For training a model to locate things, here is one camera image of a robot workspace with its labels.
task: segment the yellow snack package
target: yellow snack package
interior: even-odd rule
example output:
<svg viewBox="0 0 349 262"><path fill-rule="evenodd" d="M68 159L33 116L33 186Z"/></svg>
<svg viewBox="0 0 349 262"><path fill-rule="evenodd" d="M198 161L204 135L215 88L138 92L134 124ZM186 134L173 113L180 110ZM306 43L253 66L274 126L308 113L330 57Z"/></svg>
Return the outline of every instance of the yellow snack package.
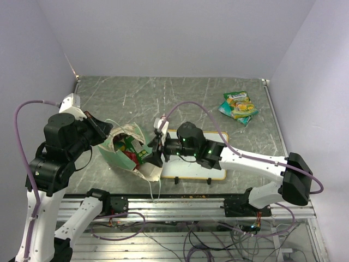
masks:
<svg viewBox="0 0 349 262"><path fill-rule="evenodd" d="M225 93L224 98L231 108L231 116L234 119L258 113L246 91Z"/></svg>

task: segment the gray wall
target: gray wall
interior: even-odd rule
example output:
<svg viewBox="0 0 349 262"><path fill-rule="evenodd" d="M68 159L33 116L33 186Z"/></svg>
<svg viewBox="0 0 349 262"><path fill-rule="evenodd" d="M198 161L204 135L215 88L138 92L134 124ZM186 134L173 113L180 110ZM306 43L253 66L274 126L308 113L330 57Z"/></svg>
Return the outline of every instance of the gray wall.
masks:
<svg viewBox="0 0 349 262"><path fill-rule="evenodd" d="M19 250L27 212L26 172L13 131L13 112L29 99L60 101L73 90L75 75L35 0L0 1L0 261ZM28 159L44 140L48 105L29 105L19 127Z"/></svg>
<svg viewBox="0 0 349 262"><path fill-rule="evenodd" d="M312 201L332 261L349 257L348 14L347 0L317 0L270 81L287 148L324 183Z"/></svg>
<svg viewBox="0 0 349 262"><path fill-rule="evenodd" d="M270 79L315 0L38 0L80 75Z"/></svg>

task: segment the snack bag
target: snack bag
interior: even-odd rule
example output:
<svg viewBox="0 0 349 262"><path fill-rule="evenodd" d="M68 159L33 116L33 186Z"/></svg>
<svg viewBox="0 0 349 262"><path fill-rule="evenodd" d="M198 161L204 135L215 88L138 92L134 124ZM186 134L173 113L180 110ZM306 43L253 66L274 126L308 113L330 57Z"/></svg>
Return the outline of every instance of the snack bag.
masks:
<svg viewBox="0 0 349 262"><path fill-rule="evenodd" d="M231 108L231 116L234 119L248 117L258 113L246 91L225 93L224 98Z"/></svg>
<svg viewBox="0 0 349 262"><path fill-rule="evenodd" d="M226 116L230 116L230 117L233 117L232 116L232 111L231 111L231 108L228 104L227 101L224 101L219 107L218 107L218 111L220 111L221 113L223 113L224 115ZM252 119L253 115L252 116L247 116L247 117L240 117L240 118L237 118L236 120L242 124L244 124L245 126L247 126L247 124L250 122L250 120Z"/></svg>

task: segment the tabletop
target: tabletop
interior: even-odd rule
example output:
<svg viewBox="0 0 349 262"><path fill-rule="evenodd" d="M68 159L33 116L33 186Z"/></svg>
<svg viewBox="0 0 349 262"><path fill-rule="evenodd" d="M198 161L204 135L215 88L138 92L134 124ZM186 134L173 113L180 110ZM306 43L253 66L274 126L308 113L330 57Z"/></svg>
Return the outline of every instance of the tabletop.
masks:
<svg viewBox="0 0 349 262"><path fill-rule="evenodd" d="M214 116L229 143L241 150L270 156L283 156L281 137L275 123L266 89L260 79L239 78L165 78L126 76L82 76L76 93L81 97L81 108L102 121L110 118L118 124L135 122L152 137L156 117L169 112L183 101L196 101ZM218 111L223 94L233 91L248 92L259 113L245 127ZM196 105L185 104L170 117L170 129L190 121L204 131L215 131L207 115ZM85 152L76 162L84 166L89 160ZM269 181L259 175L229 170L224 180L161 179L161 192L166 194L243 193L249 187L259 187ZM159 190L152 182L153 193ZM99 150L93 149L92 160L83 170L72 175L67 193L85 194L91 188L110 193L149 194L147 181L132 173L110 167Z"/></svg>

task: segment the blue snack bag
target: blue snack bag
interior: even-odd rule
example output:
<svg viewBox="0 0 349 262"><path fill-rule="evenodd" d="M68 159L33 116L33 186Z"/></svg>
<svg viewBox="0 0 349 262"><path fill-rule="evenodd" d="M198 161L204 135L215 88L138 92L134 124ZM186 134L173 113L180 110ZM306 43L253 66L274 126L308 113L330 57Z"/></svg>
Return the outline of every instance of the blue snack bag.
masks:
<svg viewBox="0 0 349 262"><path fill-rule="evenodd" d="M218 107L218 111L220 111L221 113L223 113L226 116L230 116L231 118L233 118L232 116L232 110L228 104L227 101L224 101L219 107ZM242 124L244 124L245 126L247 126L247 124L250 122L250 120L252 119L252 116L247 116L247 117L240 117L237 118L236 120Z"/></svg>

